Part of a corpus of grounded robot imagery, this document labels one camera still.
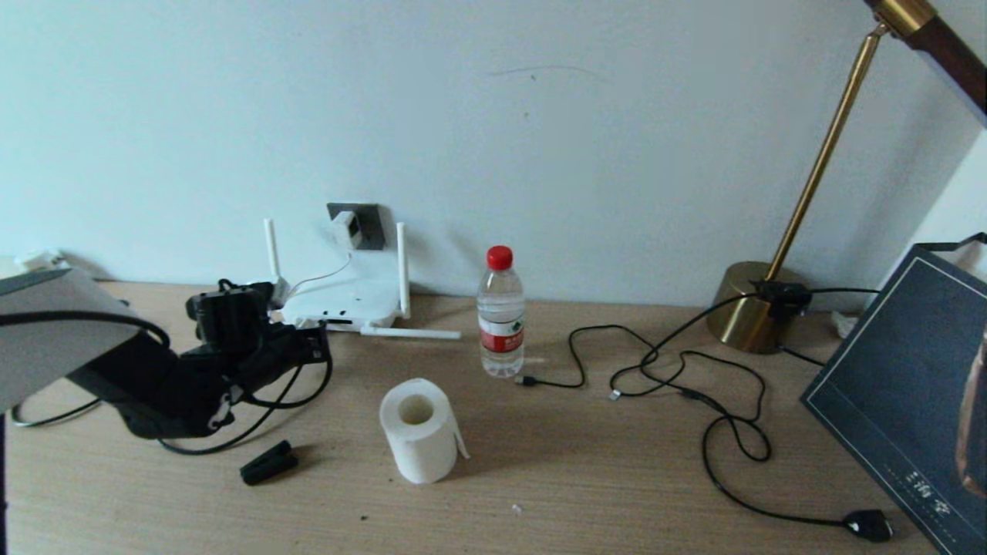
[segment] desk surface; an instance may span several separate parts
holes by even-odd
[[[108,283],[143,317],[172,335],[177,351],[195,345],[184,315],[200,287]],[[459,329],[460,342],[333,334],[336,371],[316,402],[278,411],[240,446],[204,457],[166,452],[131,436],[109,406],[45,429],[7,427],[8,539],[11,553],[931,553],[932,545],[861,466],[802,407],[816,369],[785,355],[755,356],[719,345],[698,325],[669,346],[700,349],[758,368],[769,384],[763,427],[775,456],[756,464],[726,427],[712,459],[723,481],[765,509],[840,518],[879,508],[896,535],[875,545],[845,530],[755,515],[708,480],[700,440],[715,417],[674,393],[607,399],[616,368],[640,359],[617,332],[585,334],[581,390],[523,388],[479,366],[471,299],[416,297],[412,325]],[[695,309],[530,303],[526,371],[574,379],[566,337],[578,326],[621,323],[660,338]],[[791,346],[827,357],[837,339],[821,316],[798,323]],[[677,367],[664,357],[659,368]],[[323,375],[306,368],[291,396]],[[449,396],[470,460],[450,476],[414,486],[399,474],[377,411],[384,394],[424,377]],[[690,362],[683,384],[727,407],[753,409],[756,383],[738,372]],[[626,389],[645,385],[637,376]],[[279,389],[283,379],[269,391]],[[267,392],[266,397],[275,395]],[[33,397],[26,418],[89,398],[65,380]],[[259,409],[238,406],[234,435]],[[257,487],[241,465],[281,439],[301,465]],[[517,505],[520,511],[513,509]]]

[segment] desk lamp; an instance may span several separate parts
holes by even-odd
[[[784,269],[782,264],[792,247],[798,227],[808,210],[829,158],[840,138],[843,125],[857,99],[871,66],[877,45],[883,35],[891,33],[897,39],[925,54],[934,67],[943,70],[958,88],[958,95],[987,126],[987,86],[984,64],[937,15],[926,0],[865,0],[873,10],[877,27],[861,44],[843,91],[843,98],[822,141],[815,164],[809,173],[789,226],[778,245],[771,264],[740,262],[730,266],[723,276],[714,304],[737,295],[761,293],[765,283],[800,283],[803,279]],[[748,296],[710,314],[707,324],[721,342],[750,353],[773,353],[794,319],[792,311],[772,309],[764,295]]]

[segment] brass lamp base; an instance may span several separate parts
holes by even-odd
[[[726,269],[714,304],[736,295],[753,293],[753,281],[760,281],[768,272],[763,262],[738,262]],[[794,272],[780,269],[775,280],[805,283]],[[768,314],[771,304],[748,297],[733,302],[710,314],[706,323],[721,342],[748,353],[776,353],[778,344],[792,324],[794,316],[773,318]]]

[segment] plastic bottle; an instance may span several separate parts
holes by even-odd
[[[510,377],[524,365],[524,288],[503,245],[487,251],[487,272],[477,294],[480,360],[495,377]]]

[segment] toilet paper roll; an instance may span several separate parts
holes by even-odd
[[[380,404],[380,425],[398,470],[413,484],[444,478],[456,464],[457,447],[470,458],[449,398],[427,379],[410,379],[388,391]]]

